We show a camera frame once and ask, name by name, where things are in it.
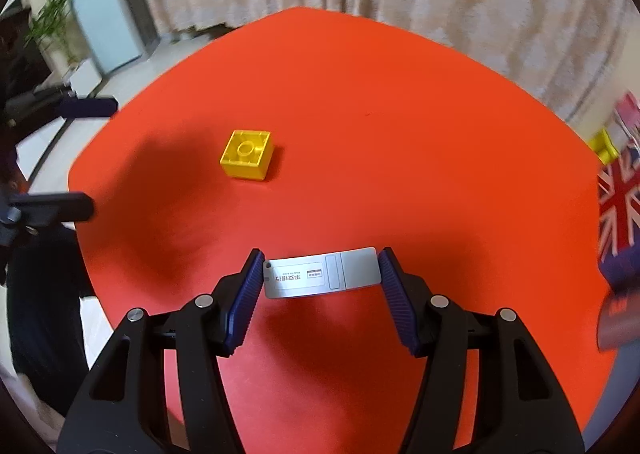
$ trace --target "red tabletop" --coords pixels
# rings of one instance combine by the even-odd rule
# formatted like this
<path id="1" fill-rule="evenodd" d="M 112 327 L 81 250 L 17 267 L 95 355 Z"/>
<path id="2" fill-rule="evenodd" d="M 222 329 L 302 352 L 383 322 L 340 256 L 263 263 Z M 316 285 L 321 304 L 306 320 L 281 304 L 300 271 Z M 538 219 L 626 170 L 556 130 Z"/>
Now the red tabletop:
<path id="1" fill-rule="evenodd" d="M 233 129 L 271 131 L 266 181 L 223 173 Z M 210 292 L 252 247 L 276 259 L 391 246 L 463 308 L 516 310 L 584 426 L 614 356 L 595 339 L 607 290 L 598 168 L 553 113 L 461 53 L 297 8 L 158 78 L 88 145 L 69 185 L 96 202 L 78 234 L 112 325 L 131 307 L 166 312 Z M 423 367 L 379 287 L 260 295 L 244 345 L 220 360 L 250 454 L 397 452 Z M 166 384 L 180 414 L 175 364 Z"/>

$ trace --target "flag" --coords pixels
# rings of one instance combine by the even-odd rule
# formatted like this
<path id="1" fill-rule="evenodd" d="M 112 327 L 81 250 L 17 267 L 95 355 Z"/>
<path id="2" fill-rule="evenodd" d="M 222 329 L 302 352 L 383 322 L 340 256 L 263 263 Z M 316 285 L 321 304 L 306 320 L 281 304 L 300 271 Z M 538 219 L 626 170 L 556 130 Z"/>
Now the flag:
<path id="1" fill-rule="evenodd" d="M 640 152 L 630 143 L 598 176 L 600 271 L 615 288 L 640 274 Z"/>

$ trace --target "tiled floor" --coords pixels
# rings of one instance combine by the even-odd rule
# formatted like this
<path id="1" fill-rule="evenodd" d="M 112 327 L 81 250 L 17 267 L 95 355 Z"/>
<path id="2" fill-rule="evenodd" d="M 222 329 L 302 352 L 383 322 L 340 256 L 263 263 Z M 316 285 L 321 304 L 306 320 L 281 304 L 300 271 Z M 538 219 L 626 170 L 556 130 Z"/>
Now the tiled floor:
<path id="1" fill-rule="evenodd" d="M 148 60 L 130 66 L 109 79 L 100 95 L 113 96 L 120 108 L 158 76 L 175 66 L 187 56 L 204 47 L 208 37 L 182 40 L 176 44 L 163 42 Z M 73 162 L 95 134 L 107 123 L 106 120 L 76 120 L 63 134 L 52 150 L 46 163 L 31 186 L 32 193 L 67 191 L 67 175 Z M 30 148 L 20 154 L 33 167 L 39 155 L 31 155 Z M 100 350 L 111 335 L 111 326 L 97 299 L 89 298 L 81 304 L 84 344 L 89 365 L 92 365 Z M 13 371 L 9 351 L 9 336 L 6 328 L 6 290 L 0 289 L 0 364 Z"/>

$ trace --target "red book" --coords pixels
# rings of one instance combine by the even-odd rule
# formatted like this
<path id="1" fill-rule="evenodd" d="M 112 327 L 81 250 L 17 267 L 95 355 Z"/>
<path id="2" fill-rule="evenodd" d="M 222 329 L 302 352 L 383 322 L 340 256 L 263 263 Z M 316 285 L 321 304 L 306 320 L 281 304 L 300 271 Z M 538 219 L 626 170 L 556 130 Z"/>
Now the red book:
<path id="1" fill-rule="evenodd" d="M 615 349 L 640 339 L 640 288 L 610 293 L 598 319 L 598 348 Z"/>

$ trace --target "yellow toy block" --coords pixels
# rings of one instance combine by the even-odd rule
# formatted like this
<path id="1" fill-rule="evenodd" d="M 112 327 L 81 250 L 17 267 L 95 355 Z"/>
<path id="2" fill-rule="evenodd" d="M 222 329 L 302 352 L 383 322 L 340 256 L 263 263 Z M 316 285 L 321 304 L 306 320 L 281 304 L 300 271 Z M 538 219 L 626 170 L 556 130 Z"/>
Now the yellow toy block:
<path id="1" fill-rule="evenodd" d="M 262 181 L 267 175 L 273 143 L 271 132 L 234 130 L 220 165 L 228 176 Z"/>
<path id="2" fill-rule="evenodd" d="M 588 141 L 587 145 L 598 155 L 604 165 L 608 165 L 620 156 L 618 149 L 616 149 L 611 142 L 611 138 L 606 129 L 598 130 Z"/>

